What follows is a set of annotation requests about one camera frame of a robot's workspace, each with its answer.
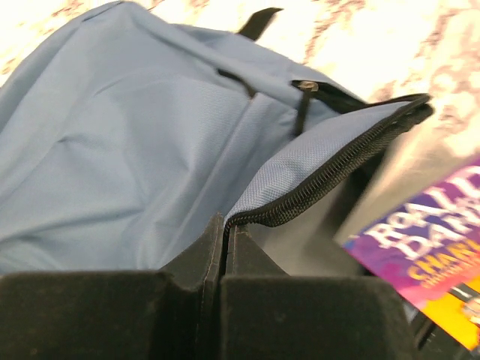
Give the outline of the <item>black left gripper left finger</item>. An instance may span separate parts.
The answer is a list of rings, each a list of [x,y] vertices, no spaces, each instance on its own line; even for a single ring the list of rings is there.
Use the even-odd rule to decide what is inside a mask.
[[[223,219],[154,271],[1,278],[3,359],[213,359]]]

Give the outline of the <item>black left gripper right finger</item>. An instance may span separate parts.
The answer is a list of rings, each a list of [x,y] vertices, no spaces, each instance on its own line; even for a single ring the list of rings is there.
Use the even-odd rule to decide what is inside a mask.
[[[377,277],[285,274],[248,230],[225,232],[221,359],[417,359],[397,293]]]

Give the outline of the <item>blue fabric backpack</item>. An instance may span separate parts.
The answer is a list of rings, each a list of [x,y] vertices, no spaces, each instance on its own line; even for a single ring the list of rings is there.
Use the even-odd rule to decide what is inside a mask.
[[[92,9],[1,87],[1,273],[159,269],[210,218],[296,218],[431,115],[413,94],[367,104],[232,33],[138,4]]]

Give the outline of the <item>purple Roald Dahl book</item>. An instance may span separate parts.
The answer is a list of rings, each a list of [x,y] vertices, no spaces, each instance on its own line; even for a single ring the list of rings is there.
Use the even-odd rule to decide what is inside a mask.
[[[479,351],[479,159],[349,237],[343,248],[469,351]]]

